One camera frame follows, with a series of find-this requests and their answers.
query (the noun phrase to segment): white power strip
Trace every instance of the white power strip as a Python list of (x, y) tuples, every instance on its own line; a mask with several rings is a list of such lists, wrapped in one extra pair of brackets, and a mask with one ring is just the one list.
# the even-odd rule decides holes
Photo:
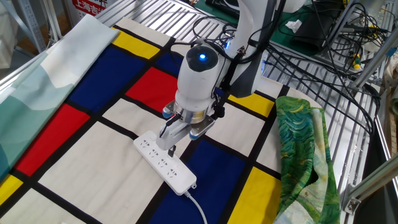
[(171, 158), (167, 151), (156, 145), (156, 134), (148, 131), (134, 140), (136, 149), (166, 181), (178, 196), (189, 188), (196, 188), (197, 177), (177, 157)]

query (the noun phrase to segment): wire grid table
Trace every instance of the wire grid table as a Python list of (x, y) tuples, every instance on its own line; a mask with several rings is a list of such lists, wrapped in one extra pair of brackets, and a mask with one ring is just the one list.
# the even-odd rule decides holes
[[(198, 12), (177, 0), (119, 0), (98, 14), (96, 18), (106, 26), (111, 27), (123, 17), (127, 17), (176, 39), (185, 42), (192, 42), (196, 39), (192, 32), (193, 23), (203, 16), (206, 16), (206, 14)], [(201, 21), (196, 26), (195, 30), (202, 37), (215, 39), (222, 33), (222, 27), (223, 24), (221, 22), (208, 19)], [(300, 55), (283, 46), (275, 43), (272, 44), (277, 50), (288, 55), (296, 55), (310, 60), (310, 58)], [(9, 86), (27, 66), (39, 57), (40, 56), (38, 55), (36, 58), (32, 59), (26, 65), (1, 81), (0, 93), (4, 91), (4, 89)], [(288, 57), (288, 59), (323, 81), (332, 83), (337, 89), (343, 89), (343, 87), (340, 86), (342, 83), (339, 78), (318, 64), (293, 57)], [(269, 56), (268, 61), (275, 64), (275, 59), (271, 56)], [(355, 120), (361, 121), (365, 125), (363, 115), (355, 105), (331, 88), (321, 83), (303, 80), (303, 82), (315, 92), (313, 93), (297, 79), (284, 73), (286, 72), (284, 69), (285, 68), (281, 68), (283, 71), (281, 72), (274, 66), (266, 65), (264, 67), (263, 76), (307, 94), (325, 109), (331, 158), (334, 164), (333, 168), (336, 176), (336, 184), (338, 185), (338, 191), (340, 193), (340, 201), (342, 202), (346, 186), (348, 184), (357, 184), (362, 180), (370, 137), (363, 128), (360, 128), (354, 123), (354, 121), (335, 110), (334, 107), (349, 114), (349, 116)], [(301, 74), (290, 66), (287, 66), (287, 69), (294, 72), (299, 78), (311, 80), (311, 78)], [(375, 116), (376, 107), (371, 101), (371, 97), (369, 95), (358, 93), (356, 94), (356, 99), (372, 117)], [(352, 222), (353, 216), (342, 212), (341, 223)]]

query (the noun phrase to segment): red square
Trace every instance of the red square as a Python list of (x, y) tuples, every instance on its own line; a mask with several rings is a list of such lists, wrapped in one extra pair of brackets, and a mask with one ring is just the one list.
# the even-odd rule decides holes
[(177, 79), (156, 68), (150, 68), (134, 84), (126, 95), (143, 102), (148, 107), (162, 112), (163, 108), (174, 100), (177, 92)]
[(62, 104), (14, 166), (31, 176), (90, 117)]

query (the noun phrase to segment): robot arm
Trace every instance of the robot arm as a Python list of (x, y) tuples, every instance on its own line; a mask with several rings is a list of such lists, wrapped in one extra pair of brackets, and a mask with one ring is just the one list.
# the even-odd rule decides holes
[[(169, 150), (189, 135), (198, 139), (215, 123), (210, 116), (214, 106), (214, 88), (242, 98), (254, 93), (262, 75), (263, 44), (271, 37), (269, 26), (276, 0), (238, 0), (240, 18), (233, 40), (227, 49), (207, 42), (187, 52), (178, 76), (175, 100), (163, 110), (171, 118), (161, 127), (157, 145)], [(284, 0), (279, 12), (284, 7)]]

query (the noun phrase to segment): red sign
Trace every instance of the red sign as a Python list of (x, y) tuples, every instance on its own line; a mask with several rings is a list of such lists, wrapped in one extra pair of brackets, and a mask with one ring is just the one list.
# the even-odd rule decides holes
[(99, 6), (89, 0), (72, 0), (73, 5), (80, 11), (96, 16), (102, 10), (105, 9), (104, 6)]

